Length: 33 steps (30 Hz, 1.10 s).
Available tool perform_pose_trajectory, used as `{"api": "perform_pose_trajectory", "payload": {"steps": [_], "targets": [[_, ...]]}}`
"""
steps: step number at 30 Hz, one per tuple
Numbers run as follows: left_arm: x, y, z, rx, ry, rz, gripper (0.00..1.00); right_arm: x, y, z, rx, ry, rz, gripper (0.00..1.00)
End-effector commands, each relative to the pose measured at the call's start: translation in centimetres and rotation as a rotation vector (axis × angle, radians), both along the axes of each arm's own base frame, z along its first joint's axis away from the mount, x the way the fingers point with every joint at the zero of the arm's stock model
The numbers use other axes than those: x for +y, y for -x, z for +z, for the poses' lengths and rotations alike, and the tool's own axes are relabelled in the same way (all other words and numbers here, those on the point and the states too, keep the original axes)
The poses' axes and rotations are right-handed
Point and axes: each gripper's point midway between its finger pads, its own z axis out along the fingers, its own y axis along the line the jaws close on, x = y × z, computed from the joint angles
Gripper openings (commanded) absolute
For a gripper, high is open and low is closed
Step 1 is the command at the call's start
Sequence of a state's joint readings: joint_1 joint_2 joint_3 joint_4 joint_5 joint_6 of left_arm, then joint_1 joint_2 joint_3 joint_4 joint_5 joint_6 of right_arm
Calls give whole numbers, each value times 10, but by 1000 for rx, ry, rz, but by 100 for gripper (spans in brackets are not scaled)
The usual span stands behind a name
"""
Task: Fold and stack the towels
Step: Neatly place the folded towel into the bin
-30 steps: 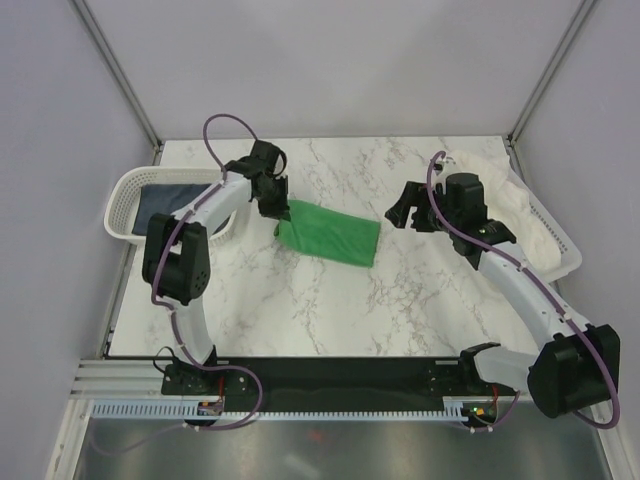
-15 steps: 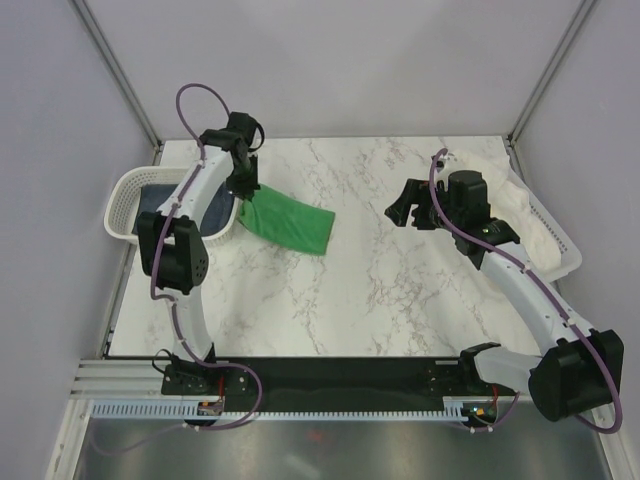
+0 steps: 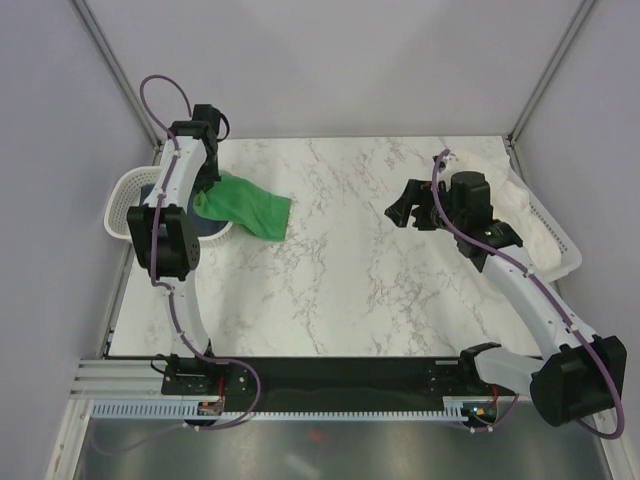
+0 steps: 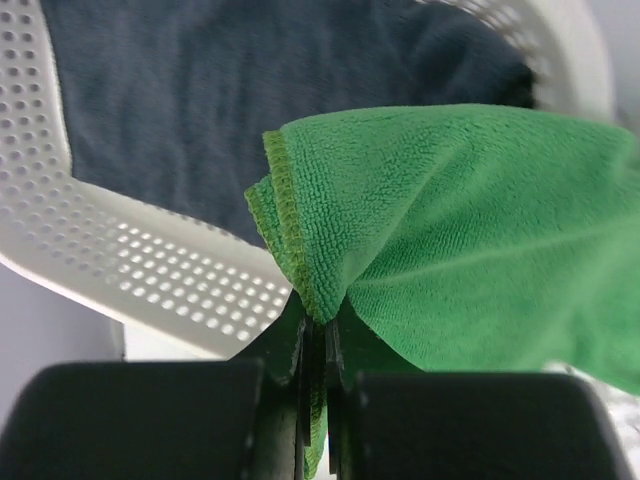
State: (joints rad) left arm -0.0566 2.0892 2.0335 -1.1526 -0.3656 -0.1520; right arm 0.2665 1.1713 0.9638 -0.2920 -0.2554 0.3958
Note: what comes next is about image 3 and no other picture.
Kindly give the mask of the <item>green towel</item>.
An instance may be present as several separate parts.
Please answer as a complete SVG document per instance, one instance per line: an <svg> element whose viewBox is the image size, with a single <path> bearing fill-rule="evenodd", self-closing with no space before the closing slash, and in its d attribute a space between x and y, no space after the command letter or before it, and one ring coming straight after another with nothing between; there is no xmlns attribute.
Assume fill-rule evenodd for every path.
<svg viewBox="0 0 640 480"><path fill-rule="evenodd" d="M286 238L292 199L222 173L217 183L195 195L192 205L203 219L230 222L262 240L281 242Z"/></svg>

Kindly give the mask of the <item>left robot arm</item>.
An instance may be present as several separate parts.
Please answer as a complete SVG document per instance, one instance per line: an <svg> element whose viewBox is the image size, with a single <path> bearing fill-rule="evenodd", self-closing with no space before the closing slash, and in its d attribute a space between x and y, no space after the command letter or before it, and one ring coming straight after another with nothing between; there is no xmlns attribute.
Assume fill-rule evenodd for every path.
<svg viewBox="0 0 640 480"><path fill-rule="evenodd" d="M197 104L189 120L174 122L152 190L126 216L137 261L166 297L171 353L178 357L211 353L195 287L201 245L188 207L195 187L208 189L220 181L218 135L227 125L226 116L210 104Z"/></svg>

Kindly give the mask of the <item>dark blue towel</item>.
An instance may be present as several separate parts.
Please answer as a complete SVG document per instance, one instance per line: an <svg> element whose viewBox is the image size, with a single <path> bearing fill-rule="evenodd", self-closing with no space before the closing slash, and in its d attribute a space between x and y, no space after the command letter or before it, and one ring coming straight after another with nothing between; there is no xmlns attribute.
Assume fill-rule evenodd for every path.
<svg viewBox="0 0 640 480"><path fill-rule="evenodd" d="M153 184L145 184L141 187L139 205L143 205L144 201L153 190L153 187ZM194 210L194 200L197 193L198 192L196 191L196 189L192 189L188 200L187 215L190 224L193 226L199 239L207 240L209 239L209 237L213 237L222 232L224 228L230 227L231 224L227 221L210 220L199 216ZM162 221L159 224L158 236L159 238L164 238L167 236L166 225L162 223Z"/></svg>

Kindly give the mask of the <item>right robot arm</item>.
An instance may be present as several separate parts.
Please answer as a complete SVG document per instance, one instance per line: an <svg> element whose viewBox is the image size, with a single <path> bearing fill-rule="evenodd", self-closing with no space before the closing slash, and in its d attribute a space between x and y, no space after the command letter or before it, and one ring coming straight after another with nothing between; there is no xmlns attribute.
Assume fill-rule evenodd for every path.
<svg viewBox="0 0 640 480"><path fill-rule="evenodd" d="M494 217L483 174L458 172L449 182L411 179L385 215L399 228L451 232L459 252L498 287L540 350L540 359L494 343L464 350L466 363L456 372L462 390L480 394L491 384L504 387L531 399L554 427L614 410L614 431L600 436L622 435L625 346L596 333L539 277L521 238Z"/></svg>

